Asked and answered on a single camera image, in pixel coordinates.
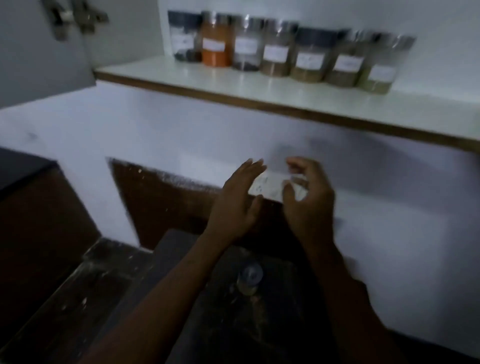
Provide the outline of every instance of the jar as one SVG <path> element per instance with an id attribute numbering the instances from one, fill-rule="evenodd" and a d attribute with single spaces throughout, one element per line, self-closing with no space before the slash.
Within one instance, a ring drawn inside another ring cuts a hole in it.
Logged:
<path id="1" fill-rule="evenodd" d="M 353 87 L 374 34 L 363 30 L 340 31 L 337 46 L 327 67 L 325 81 L 339 87 Z"/>
<path id="2" fill-rule="evenodd" d="M 320 82 L 337 38 L 337 31 L 299 28 L 291 57 L 290 77 L 301 82 Z"/>
<path id="3" fill-rule="evenodd" d="M 240 71 L 258 71 L 264 51 L 262 18 L 237 15 L 233 18 L 233 64 Z"/>
<path id="4" fill-rule="evenodd" d="M 202 25 L 202 16 L 169 10 L 168 24 L 175 59 L 184 62 L 201 62 L 202 43 L 199 30 Z"/>
<path id="5" fill-rule="evenodd" d="M 377 33 L 360 71 L 357 86 L 376 94 L 387 94 L 415 40 L 414 36 Z"/>
<path id="6" fill-rule="evenodd" d="M 267 19 L 265 22 L 265 48 L 260 72 L 273 77 L 288 76 L 289 57 L 295 40 L 298 22 Z"/>
<path id="7" fill-rule="evenodd" d="M 202 62 L 210 67 L 232 65 L 232 17 L 219 12 L 202 12 Z"/>

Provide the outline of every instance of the jar lid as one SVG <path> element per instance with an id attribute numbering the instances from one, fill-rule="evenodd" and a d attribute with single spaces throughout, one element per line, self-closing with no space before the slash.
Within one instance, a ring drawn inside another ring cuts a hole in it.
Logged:
<path id="1" fill-rule="evenodd" d="M 395 50 L 409 50 L 415 44 L 417 38 L 406 34 L 395 34 L 388 32 L 377 32 L 375 44 Z"/>
<path id="2" fill-rule="evenodd" d="M 372 43 L 378 37 L 377 34 L 378 32 L 372 30 L 342 29 L 338 32 L 338 40 Z"/>
<path id="3" fill-rule="evenodd" d="M 224 12 L 202 12 L 202 17 L 204 24 L 230 25 L 232 22 L 232 16 Z"/>
<path id="4" fill-rule="evenodd" d="M 337 40 L 338 32 L 328 29 L 301 27 L 295 37 L 295 43 L 300 46 L 317 46 L 332 48 Z"/>
<path id="5" fill-rule="evenodd" d="M 297 32 L 298 27 L 299 27 L 299 22 L 295 20 L 284 20 L 284 19 L 265 20 L 265 28 L 269 32 L 295 34 Z"/>
<path id="6" fill-rule="evenodd" d="M 264 27 L 265 20 L 263 18 L 254 18 L 249 14 L 235 15 L 233 23 L 235 26 L 249 30 L 261 30 Z"/>
<path id="7" fill-rule="evenodd" d="M 172 26 L 198 29 L 202 25 L 202 16 L 192 12 L 169 10 L 168 23 Z"/>

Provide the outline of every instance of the hand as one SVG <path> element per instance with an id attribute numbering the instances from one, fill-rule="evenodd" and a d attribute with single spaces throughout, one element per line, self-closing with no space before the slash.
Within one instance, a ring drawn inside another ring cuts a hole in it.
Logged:
<path id="1" fill-rule="evenodd" d="M 262 206 L 263 196 L 258 195 L 248 207 L 248 190 L 253 180 L 266 170 L 263 159 L 243 163 L 225 182 L 210 213 L 204 235 L 227 248 L 241 238 L 255 224 Z"/>
<path id="2" fill-rule="evenodd" d="M 302 157 L 287 158 L 290 173 L 301 173 L 307 180 L 293 178 L 305 187 L 307 196 L 295 200 L 290 181 L 284 181 L 283 212 L 290 229 L 307 252 L 316 250 L 322 242 L 333 243 L 333 210 L 335 192 L 318 162 Z"/>

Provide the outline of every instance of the white label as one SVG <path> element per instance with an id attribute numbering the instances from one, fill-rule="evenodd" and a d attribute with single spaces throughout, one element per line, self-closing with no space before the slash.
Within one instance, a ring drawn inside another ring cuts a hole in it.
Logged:
<path id="1" fill-rule="evenodd" d="M 172 34 L 172 49 L 173 53 L 177 53 L 179 50 L 193 49 L 193 35 Z"/>
<path id="2" fill-rule="evenodd" d="M 378 64 L 372 67 L 368 79 L 377 82 L 392 83 L 395 80 L 396 68 L 389 66 L 380 66 Z"/>
<path id="3" fill-rule="evenodd" d="M 203 48 L 212 52 L 223 52 L 225 50 L 225 42 L 204 38 Z"/>
<path id="4" fill-rule="evenodd" d="M 324 63 L 325 55 L 311 54 L 311 53 L 299 53 L 297 56 L 296 67 L 303 68 L 304 70 L 319 70 Z"/>
<path id="5" fill-rule="evenodd" d="M 258 40 L 239 36 L 235 38 L 235 53 L 238 54 L 256 54 L 258 49 Z"/>
<path id="6" fill-rule="evenodd" d="M 265 46 L 264 60 L 270 62 L 284 63 L 287 61 L 288 47 Z"/>
<path id="7" fill-rule="evenodd" d="M 360 71 L 361 64 L 363 63 L 363 57 L 353 57 L 339 55 L 336 59 L 334 71 L 352 72 L 356 73 Z"/>

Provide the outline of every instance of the right hand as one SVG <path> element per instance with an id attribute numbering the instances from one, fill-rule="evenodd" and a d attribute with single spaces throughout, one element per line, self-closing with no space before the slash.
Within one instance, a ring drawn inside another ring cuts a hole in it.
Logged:
<path id="1" fill-rule="evenodd" d="M 333 243 L 333 210 L 335 191 L 318 162 L 302 157 L 288 157 L 290 173 L 301 173 L 307 180 L 293 178 L 293 182 L 308 190 L 307 196 L 295 200 L 290 181 L 284 181 L 283 212 L 290 229 L 307 252 L 316 251 L 324 244 Z"/>

